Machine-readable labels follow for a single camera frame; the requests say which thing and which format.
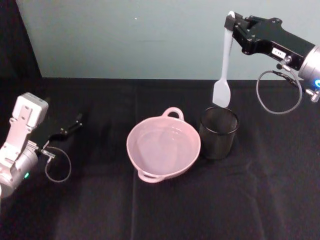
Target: table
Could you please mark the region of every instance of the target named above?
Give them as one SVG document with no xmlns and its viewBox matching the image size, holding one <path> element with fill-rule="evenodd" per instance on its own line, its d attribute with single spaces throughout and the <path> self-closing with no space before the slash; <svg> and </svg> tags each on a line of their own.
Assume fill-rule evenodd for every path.
<svg viewBox="0 0 320 240">
<path fill-rule="evenodd" d="M 178 107 L 198 130 L 211 105 L 210 80 L 44 78 L 2 80 L 0 140 L 18 95 L 50 97 L 48 122 L 61 126 L 84 113 L 84 126 L 56 143 L 72 161 L 61 184 L 44 174 L 45 159 L 2 200 L 0 238 L 42 240 L 318 240 L 320 239 L 319 104 L 305 96 L 277 116 L 259 104 L 256 81 L 229 81 L 240 128 L 229 156 L 202 157 L 185 174 L 142 182 L 126 151 L 140 121 Z M 263 81 L 274 110 L 295 104 L 285 81 Z"/>
</svg>

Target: white spatula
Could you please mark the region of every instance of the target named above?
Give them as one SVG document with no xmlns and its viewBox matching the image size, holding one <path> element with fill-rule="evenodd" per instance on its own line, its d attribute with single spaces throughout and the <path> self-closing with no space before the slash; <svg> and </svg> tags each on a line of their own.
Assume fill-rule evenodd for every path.
<svg viewBox="0 0 320 240">
<path fill-rule="evenodd" d="M 235 18 L 235 12 L 230 11 L 228 16 Z M 227 74 L 229 67 L 229 57 L 233 42 L 233 31 L 224 29 L 224 44 L 223 44 L 223 60 L 221 78 L 213 86 L 212 102 L 222 108 L 226 108 L 230 103 L 231 92 L 227 82 Z"/>
</svg>

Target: cable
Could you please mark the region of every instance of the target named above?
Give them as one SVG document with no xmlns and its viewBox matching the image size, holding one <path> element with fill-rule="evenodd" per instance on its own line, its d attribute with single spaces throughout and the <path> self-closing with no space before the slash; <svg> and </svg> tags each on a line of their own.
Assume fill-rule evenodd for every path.
<svg viewBox="0 0 320 240">
<path fill-rule="evenodd" d="M 261 78 L 262 78 L 265 74 L 275 74 L 274 71 L 272 71 L 272 70 L 265 71 L 265 72 L 263 72 L 263 73 L 259 76 L 259 78 L 257 79 L 257 81 L 256 81 L 256 88 L 255 88 L 255 90 L 256 90 L 256 95 L 257 95 L 257 98 L 258 98 L 260 104 L 262 105 L 262 107 L 263 107 L 267 112 L 269 112 L 269 113 L 271 113 L 271 114 L 275 114 L 275 115 L 288 114 L 288 113 L 292 112 L 293 110 L 295 110 L 295 109 L 300 105 L 300 103 L 301 103 L 301 101 L 302 101 L 302 97 L 303 97 L 302 86 L 301 86 L 301 84 L 300 84 L 300 82 L 299 82 L 299 80 L 298 80 L 298 77 L 297 77 L 292 71 L 290 71 L 290 73 L 291 73 L 292 76 L 294 77 L 294 80 L 295 80 L 295 82 L 296 82 L 296 86 L 297 86 L 298 89 L 299 89 L 299 99 L 298 99 L 298 102 L 297 102 L 292 108 L 290 108 L 290 109 L 288 109 L 288 110 L 286 110 L 286 111 L 272 111 L 272 110 L 270 110 L 270 109 L 267 108 L 266 105 L 263 103 L 263 101 L 262 101 L 262 99 L 261 99 L 261 97 L 260 97 L 260 94 L 259 94 L 259 82 L 260 82 Z"/>
<path fill-rule="evenodd" d="M 69 177 L 70 177 L 70 175 L 71 175 L 71 171 L 72 171 L 71 160 L 70 160 L 68 154 L 66 154 L 66 152 L 63 151 L 62 149 L 57 148 L 57 147 L 54 147 L 54 146 L 47 146 L 47 148 L 49 148 L 49 149 L 55 149 L 55 150 L 58 150 L 58 151 L 62 152 L 62 153 L 66 156 L 66 158 L 68 159 L 70 169 L 69 169 L 69 173 L 68 173 L 68 175 L 65 177 L 65 179 L 55 180 L 55 179 L 51 178 L 51 177 L 49 176 L 49 174 L 48 174 L 48 166 L 49 166 L 49 163 L 51 162 L 51 158 L 49 158 L 49 160 L 46 162 L 45 169 L 44 169 L 45 175 L 47 176 L 47 178 L 48 178 L 50 181 L 52 181 L 52 182 L 54 182 L 54 183 L 57 183 L 57 184 L 60 184 L 60 183 L 63 183 L 63 182 L 65 182 L 65 181 L 67 181 L 67 180 L 69 179 Z"/>
</svg>

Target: bowl handle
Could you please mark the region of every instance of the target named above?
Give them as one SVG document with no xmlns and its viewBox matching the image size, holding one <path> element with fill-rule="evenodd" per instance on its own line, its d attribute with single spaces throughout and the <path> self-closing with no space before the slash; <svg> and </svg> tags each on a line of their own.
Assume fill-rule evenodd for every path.
<svg viewBox="0 0 320 240">
<path fill-rule="evenodd" d="M 177 107 L 169 107 L 167 110 L 164 111 L 164 113 L 162 114 L 162 116 L 168 116 L 170 113 L 176 113 L 179 116 L 180 120 L 185 120 L 184 118 L 184 113 Z"/>
<path fill-rule="evenodd" d="M 138 176 L 142 181 L 147 182 L 149 184 L 156 184 L 165 179 L 163 176 L 152 175 L 142 170 L 138 170 Z"/>
</svg>

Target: label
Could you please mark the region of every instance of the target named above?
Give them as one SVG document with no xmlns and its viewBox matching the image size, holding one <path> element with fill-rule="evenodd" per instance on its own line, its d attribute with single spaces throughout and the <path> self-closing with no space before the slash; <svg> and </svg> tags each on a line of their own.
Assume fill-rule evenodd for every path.
<svg viewBox="0 0 320 240">
<path fill-rule="evenodd" d="M 272 49 L 272 54 L 276 55 L 277 57 L 282 58 L 282 59 L 285 59 L 285 57 L 287 55 L 285 52 L 283 52 L 275 47 Z"/>
</svg>

